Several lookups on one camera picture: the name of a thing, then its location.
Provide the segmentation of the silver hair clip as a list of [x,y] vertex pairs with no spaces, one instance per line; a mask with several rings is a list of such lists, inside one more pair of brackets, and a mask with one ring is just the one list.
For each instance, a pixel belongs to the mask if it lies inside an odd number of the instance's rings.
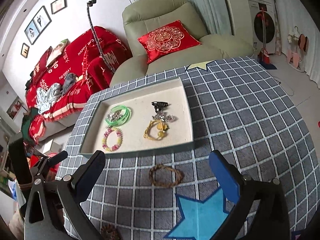
[[114,122],[121,119],[122,116],[121,110],[117,110],[115,112],[108,113],[106,120],[108,122]]

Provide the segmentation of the silver heart brooch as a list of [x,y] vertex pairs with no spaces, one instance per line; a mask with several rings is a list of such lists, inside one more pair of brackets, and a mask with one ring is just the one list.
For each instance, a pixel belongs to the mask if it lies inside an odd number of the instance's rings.
[[165,122],[174,122],[174,121],[176,121],[176,117],[171,114],[165,117]]
[[155,115],[152,116],[152,119],[165,121],[165,117],[166,117],[166,113],[164,111],[159,111]]

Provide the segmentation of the black hair claw clip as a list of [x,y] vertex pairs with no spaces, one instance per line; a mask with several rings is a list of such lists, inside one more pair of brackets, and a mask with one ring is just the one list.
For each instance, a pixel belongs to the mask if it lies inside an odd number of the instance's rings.
[[151,104],[154,107],[156,113],[162,111],[164,108],[167,108],[169,105],[167,102],[163,101],[153,101]]

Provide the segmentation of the grey jewelry tray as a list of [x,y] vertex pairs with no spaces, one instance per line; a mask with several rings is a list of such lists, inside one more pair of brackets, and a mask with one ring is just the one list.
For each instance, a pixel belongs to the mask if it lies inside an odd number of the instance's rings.
[[[144,131],[155,115],[153,101],[167,102],[164,110],[175,120],[168,122],[167,135],[160,141],[144,138]],[[79,153],[89,158],[102,150],[102,139],[107,128],[105,121],[113,107],[124,105],[131,117],[120,130],[123,142],[114,152],[106,152],[107,158],[132,158],[191,151],[194,148],[193,125],[185,88],[179,77],[131,89],[98,103],[83,138]]]

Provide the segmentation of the grey clothes pile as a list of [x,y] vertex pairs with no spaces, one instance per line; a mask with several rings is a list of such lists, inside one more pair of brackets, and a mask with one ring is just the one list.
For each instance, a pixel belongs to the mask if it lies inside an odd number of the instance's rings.
[[74,73],[67,73],[64,83],[52,84],[47,90],[39,87],[36,90],[36,108],[39,114],[50,110],[50,108],[65,95],[71,87],[76,83],[77,76]]

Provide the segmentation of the sofa with red cover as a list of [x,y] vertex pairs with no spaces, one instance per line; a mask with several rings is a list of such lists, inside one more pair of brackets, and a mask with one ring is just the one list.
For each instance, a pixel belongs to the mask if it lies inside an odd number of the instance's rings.
[[26,83],[21,132],[36,144],[73,126],[90,96],[110,86],[113,73],[131,58],[126,44],[111,31],[96,26],[73,42],[63,40],[41,56]]

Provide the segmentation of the cream printed pillow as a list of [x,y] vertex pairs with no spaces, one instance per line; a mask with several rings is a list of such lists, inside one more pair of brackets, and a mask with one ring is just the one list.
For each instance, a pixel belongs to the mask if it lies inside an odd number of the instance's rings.
[[64,39],[52,50],[47,60],[47,64],[46,64],[47,68],[55,61],[57,57],[63,54],[63,51],[68,44],[69,44],[69,40]]

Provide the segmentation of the grey checked tablecloth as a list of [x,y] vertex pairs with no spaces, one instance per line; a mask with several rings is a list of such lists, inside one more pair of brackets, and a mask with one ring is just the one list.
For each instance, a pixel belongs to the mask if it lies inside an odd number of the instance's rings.
[[309,130],[278,83],[254,60],[210,62],[111,86],[89,99],[66,145],[58,177],[86,162],[79,147],[100,101],[170,77],[185,87],[195,148],[155,157],[107,161],[84,212],[96,228],[115,225],[123,239],[162,239],[217,188],[208,162],[212,150],[255,180],[278,178],[291,231],[303,230],[319,207],[319,164]]

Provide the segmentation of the red mop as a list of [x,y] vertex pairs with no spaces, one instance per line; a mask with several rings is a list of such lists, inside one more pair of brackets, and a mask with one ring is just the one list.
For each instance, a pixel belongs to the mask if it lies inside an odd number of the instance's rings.
[[276,70],[276,66],[271,63],[270,57],[268,55],[268,52],[266,50],[266,23],[265,23],[265,14],[264,10],[261,11],[260,16],[263,24],[263,47],[258,55],[259,63],[266,69],[266,70]]

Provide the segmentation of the red embroidered cushion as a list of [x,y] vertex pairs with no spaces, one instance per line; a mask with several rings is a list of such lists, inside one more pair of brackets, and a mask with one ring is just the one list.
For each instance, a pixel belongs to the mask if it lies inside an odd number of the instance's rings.
[[168,23],[137,39],[143,46],[150,64],[160,57],[201,45],[191,36],[180,20]]

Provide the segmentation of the slipper rack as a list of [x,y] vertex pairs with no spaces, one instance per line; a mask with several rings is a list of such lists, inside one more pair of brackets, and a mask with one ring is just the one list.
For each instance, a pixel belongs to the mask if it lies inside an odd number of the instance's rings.
[[304,57],[309,48],[308,37],[301,34],[295,25],[293,30],[289,32],[287,41],[289,43],[286,54],[287,63],[294,70],[300,73],[305,72]]

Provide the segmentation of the white sheer curtain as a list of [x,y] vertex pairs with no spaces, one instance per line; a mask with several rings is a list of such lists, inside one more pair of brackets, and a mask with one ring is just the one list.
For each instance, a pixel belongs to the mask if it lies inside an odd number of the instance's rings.
[[280,27],[281,48],[285,54],[289,48],[287,37],[298,27],[298,32],[309,39],[309,47],[303,59],[306,74],[319,85],[319,30],[300,0],[276,0]]

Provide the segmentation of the grey-blue curtain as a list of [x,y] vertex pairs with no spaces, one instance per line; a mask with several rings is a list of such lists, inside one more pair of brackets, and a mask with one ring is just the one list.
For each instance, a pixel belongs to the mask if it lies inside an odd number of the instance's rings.
[[226,0],[189,0],[195,7],[208,33],[231,35],[232,27]]

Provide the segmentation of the small picture frame left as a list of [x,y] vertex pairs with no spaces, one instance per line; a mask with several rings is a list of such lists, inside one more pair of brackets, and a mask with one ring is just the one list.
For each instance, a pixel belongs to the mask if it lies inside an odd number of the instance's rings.
[[23,44],[22,44],[21,55],[22,55],[25,59],[28,58],[29,49],[30,49],[30,47],[29,47],[26,43],[23,43]]

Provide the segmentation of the small picture frame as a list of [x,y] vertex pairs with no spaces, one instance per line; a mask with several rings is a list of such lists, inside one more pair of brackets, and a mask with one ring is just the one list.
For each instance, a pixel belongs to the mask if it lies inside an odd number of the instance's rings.
[[67,0],[55,0],[50,4],[52,14],[67,8]]
[[25,59],[28,58],[29,49],[30,49],[30,47],[29,47],[26,43],[23,43],[23,44],[22,44],[21,55],[22,55]]

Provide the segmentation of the double picture frame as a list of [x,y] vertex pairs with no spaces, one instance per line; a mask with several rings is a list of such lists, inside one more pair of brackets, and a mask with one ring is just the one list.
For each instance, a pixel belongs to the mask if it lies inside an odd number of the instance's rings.
[[51,22],[52,20],[47,12],[47,9],[43,5],[24,30],[24,33],[31,45],[36,42],[36,40]]

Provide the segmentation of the small picture frame right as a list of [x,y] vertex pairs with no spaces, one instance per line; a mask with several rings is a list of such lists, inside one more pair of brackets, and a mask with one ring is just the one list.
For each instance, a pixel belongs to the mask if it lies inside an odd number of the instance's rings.
[[67,8],[67,0],[55,0],[50,4],[52,14]]

